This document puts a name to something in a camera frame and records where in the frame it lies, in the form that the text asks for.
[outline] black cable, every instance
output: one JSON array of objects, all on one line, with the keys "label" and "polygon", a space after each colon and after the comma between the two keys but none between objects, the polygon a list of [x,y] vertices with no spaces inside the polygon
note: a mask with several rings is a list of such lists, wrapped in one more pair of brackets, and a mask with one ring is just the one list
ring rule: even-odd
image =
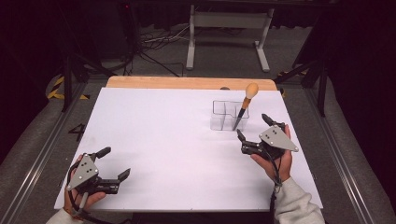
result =
[{"label": "black cable", "polygon": [[[172,73],[175,77],[180,77],[178,74],[176,74],[174,71],[172,71],[172,70],[170,70],[169,68],[167,68],[165,65],[163,65],[162,63],[160,63],[160,62],[158,62],[157,60],[155,60],[155,59],[153,59],[153,58],[151,58],[150,56],[148,56],[146,53],[144,53],[144,52],[140,52],[141,54],[143,54],[143,55],[145,55],[146,57],[148,57],[148,58],[150,58],[152,61],[154,61],[156,64],[159,64],[160,66],[162,66],[163,68],[165,68],[167,71],[169,71],[170,73]],[[181,72],[181,75],[183,76],[183,70],[184,69],[184,65],[182,66],[182,72]]]}]

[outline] metal stand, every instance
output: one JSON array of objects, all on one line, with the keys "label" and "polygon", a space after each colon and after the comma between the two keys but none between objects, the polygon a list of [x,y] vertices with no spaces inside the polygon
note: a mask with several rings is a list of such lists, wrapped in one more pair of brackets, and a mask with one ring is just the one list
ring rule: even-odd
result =
[{"label": "metal stand", "polygon": [[199,12],[195,11],[194,5],[190,11],[190,42],[189,52],[187,53],[186,69],[192,70],[194,67],[195,53],[195,27],[230,27],[230,28],[249,28],[262,29],[260,41],[255,41],[255,47],[259,56],[262,71],[269,72],[270,67],[262,49],[265,38],[271,24],[274,9],[268,10],[268,13],[225,13],[225,12]]}]

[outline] yellow tape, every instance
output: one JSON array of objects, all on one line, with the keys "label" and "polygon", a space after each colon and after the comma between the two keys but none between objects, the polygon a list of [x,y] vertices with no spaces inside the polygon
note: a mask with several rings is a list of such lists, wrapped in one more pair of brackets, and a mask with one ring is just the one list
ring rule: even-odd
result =
[{"label": "yellow tape", "polygon": [[[49,93],[49,95],[47,96],[47,98],[56,98],[56,99],[61,99],[64,100],[64,94],[59,94],[56,93],[59,89],[59,87],[61,86],[61,84],[64,82],[64,76],[61,75],[55,82],[55,84],[52,87],[51,92]],[[91,98],[90,95],[84,95],[82,94],[79,99],[80,100],[89,100]]]}]

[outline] sleeve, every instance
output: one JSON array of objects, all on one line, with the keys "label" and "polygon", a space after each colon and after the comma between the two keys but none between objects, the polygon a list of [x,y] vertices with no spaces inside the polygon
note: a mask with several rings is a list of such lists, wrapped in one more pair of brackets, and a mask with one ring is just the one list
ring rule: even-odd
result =
[{"label": "sleeve", "polygon": [[283,182],[276,194],[275,218],[281,224],[325,223],[320,208],[310,202],[312,196],[306,193],[290,177]]},{"label": "sleeve", "polygon": [[82,223],[83,221],[73,219],[63,209],[60,209],[47,221],[47,224],[82,224]]}]

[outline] transparent container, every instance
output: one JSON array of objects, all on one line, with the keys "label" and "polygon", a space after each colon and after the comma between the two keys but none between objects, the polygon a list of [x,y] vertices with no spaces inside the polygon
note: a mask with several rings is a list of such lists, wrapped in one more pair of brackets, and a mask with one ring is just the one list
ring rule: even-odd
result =
[{"label": "transparent container", "polygon": [[239,120],[235,130],[233,130],[233,126],[238,119],[241,106],[242,102],[213,101],[210,129],[215,131],[236,131],[236,129],[244,131],[248,122],[248,108]]}]

